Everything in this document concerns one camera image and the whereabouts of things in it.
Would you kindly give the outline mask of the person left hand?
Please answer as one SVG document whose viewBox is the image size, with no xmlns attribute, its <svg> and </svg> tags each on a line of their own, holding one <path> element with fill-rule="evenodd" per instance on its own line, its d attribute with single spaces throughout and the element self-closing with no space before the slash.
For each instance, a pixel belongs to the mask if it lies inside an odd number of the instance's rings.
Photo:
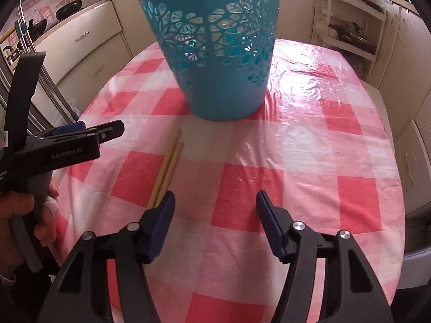
<svg viewBox="0 0 431 323">
<path fill-rule="evenodd" d="M 47 188 L 48 201 L 37 210 L 34 235 L 42 247 L 57 239 L 57 211 L 59 192 L 54 181 Z M 22 216 L 34 209 L 34 196 L 28 193 L 1 193 L 1 283 L 11 287 L 15 270 L 26 261 L 26 228 Z"/>
</svg>

